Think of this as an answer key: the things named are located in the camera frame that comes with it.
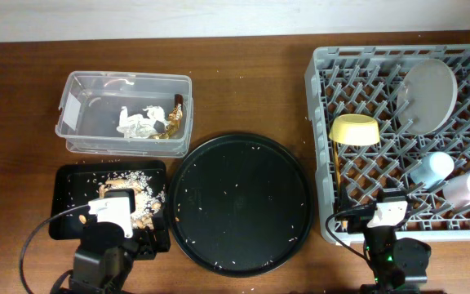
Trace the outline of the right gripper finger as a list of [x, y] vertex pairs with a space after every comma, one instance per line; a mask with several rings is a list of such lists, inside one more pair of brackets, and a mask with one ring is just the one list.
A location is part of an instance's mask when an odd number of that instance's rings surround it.
[[338, 193], [338, 212], [348, 210], [352, 204], [345, 183], [341, 182], [339, 184]]
[[396, 179], [387, 178], [386, 184], [384, 186], [385, 189], [388, 190], [402, 190], [402, 186]]

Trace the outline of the rice and peanut shells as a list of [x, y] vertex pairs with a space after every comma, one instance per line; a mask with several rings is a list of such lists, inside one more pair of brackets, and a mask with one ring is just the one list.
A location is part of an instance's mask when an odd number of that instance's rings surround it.
[[156, 213], [165, 202], [165, 192], [155, 195], [149, 185], [151, 176], [146, 176], [142, 171], [129, 171], [118, 176], [108, 176], [106, 180], [98, 182], [98, 198], [103, 198], [104, 193], [112, 189], [133, 189], [135, 191], [136, 209], [131, 213], [133, 229], [154, 229], [153, 214]]

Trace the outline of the blue cup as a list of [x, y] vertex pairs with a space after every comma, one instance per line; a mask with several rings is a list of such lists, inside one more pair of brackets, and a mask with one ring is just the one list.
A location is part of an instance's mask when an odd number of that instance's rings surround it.
[[423, 183], [428, 189], [442, 182], [454, 170], [453, 158], [444, 152], [427, 154], [421, 159], [421, 164], [410, 173], [415, 184]]

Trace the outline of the yellow bowl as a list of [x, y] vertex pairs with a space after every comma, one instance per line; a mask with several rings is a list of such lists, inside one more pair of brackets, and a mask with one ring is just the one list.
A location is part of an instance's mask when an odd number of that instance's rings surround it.
[[379, 124], [364, 114], [343, 114], [334, 120], [329, 138], [342, 145], [375, 145], [380, 141]]

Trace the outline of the pink cup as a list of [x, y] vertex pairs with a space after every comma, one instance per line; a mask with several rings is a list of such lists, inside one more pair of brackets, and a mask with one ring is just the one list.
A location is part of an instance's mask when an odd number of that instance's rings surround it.
[[443, 195], [454, 207], [470, 205], [470, 173], [449, 180], [443, 189]]

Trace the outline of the white tissue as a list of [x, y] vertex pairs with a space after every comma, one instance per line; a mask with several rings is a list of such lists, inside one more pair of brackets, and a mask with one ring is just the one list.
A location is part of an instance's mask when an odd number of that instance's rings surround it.
[[150, 105], [143, 111], [145, 114], [129, 115], [128, 108], [122, 106], [116, 130], [122, 133], [125, 138], [134, 139], [148, 139], [166, 131], [169, 122], [166, 120], [162, 107]]

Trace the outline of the grey plate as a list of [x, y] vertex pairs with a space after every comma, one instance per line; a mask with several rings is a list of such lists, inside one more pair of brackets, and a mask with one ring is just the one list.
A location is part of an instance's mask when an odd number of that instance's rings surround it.
[[458, 85], [453, 71], [441, 60], [424, 60], [404, 77], [397, 94], [397, 119], [411, 135], [440, 128], [454, 110]]

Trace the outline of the gold brown snack wrapper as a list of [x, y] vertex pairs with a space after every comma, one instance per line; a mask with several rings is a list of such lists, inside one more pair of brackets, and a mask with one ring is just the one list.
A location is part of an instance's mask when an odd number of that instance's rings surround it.
[[157, 132], [152, 136], [153, 139], [169, 139], [172, 137], [180, 128], [180, 122], [183, 117], [183, 96], [181, 94], [175, 94], [175, 107], [168, 115], [166, 123], [157, 120], [153, 125], [153, 128]]

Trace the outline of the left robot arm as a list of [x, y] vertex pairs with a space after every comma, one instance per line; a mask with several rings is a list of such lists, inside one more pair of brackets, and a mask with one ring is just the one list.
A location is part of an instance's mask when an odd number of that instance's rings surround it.
[[161, 205], [152, 225], [135, 229], [131, 213], [133, 189], [115, 189], [88, 203], [90, 220], [82, 227], [73, 268], [52, 286], [52, 293], [121, 293], [135, 261], [148, 261], [171, 247], [166, 207]]

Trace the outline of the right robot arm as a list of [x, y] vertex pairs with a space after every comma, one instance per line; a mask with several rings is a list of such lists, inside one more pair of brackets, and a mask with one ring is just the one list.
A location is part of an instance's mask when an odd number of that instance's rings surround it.
[[426, 269], [431, 247], [414, 238], [398, 238], [407, 222], [411, 200], [407, 192], [388, 180], [375, 200], [353, 206], [345, 184], [339, 186], [339, 215], [349, 234], [362, 234], [362, 255], [375, 282], [363, 284], [361, 293], [419, 293], [428, 281]]

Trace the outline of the grey dishwasher rack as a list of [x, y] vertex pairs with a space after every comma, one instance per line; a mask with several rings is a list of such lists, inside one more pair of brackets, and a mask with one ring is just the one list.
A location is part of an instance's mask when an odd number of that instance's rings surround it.
[[[410, 69], [430, 59], [443, 61], [453, 71], [458, 99], [440, 128], [426, 135], [411, 135], [397, 119], [397, 94]], [[424, 242], [470, 241], [470, 205], [454, 207], [443, 198], [443, 184], [424, 189], [410, 178], [421, 159], [433, 152], [453, 158], [453, 176], [470, 173], [470, 44], [319, 47], [304, 79], [317, 158], [321, 236], [328, 243], [359, 243], [363, 239], [332, 219], [338, 193], [329, 133], [341, 114], [364, 114], [379, 123], [378, 144], [337, 144], [341, 182], [346, 184], [352, 205], [375, 200], [386, 179], [396, 179], [412, 202], [409, 220], [399, 237]]]

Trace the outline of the black rectangular tray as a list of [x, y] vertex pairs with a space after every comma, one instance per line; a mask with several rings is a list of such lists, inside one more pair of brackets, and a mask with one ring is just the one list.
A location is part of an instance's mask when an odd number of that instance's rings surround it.
[[[71, 208], [87, 204], [99, 197], [98, 182], [113, 177], [116, 173], [120, 176], [127, 172], [142, 171], [146, 176], [151, 176], [149, 185], [155, 195], [164, 191], [166, 194], [166, 165], [159, 160], [115, 163], [73, 164], [62, 166], [55, 176], [54, 196], [51, 205], [51, 214], [67, 211]], [[167, 227], [168, 205], [166, 205]], [[136, 233], [148, 233], [153, 238], [153, 244], [157, 251], [157, 243], [154, 239], [153, 229], [135, 229]]]

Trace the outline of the round black serving tray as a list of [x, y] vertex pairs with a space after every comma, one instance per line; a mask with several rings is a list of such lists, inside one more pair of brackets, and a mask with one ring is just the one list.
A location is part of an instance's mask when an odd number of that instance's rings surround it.
[[298, 159], [250, 133], [199, 145], [176, 170], [167, 200], [180, 249], [204, 269], [235, 278], [285, 264], [313, 222], [313, 192]]

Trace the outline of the clear plastic bin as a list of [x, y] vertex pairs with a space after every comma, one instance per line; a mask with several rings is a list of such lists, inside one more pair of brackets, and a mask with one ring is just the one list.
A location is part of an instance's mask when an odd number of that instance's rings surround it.
[[[149, 105], [169, 111], [176, 94], [184, 98], [184, 121], [176, 138], [126, 139], [116, 130], [122, 106], [133, 114]], [[75, 71], [67, 79], [60, 110], [55, 133], [66, 139], [70, 152], [182, 158], [193, 128], [192, 81], [184, 75]]]

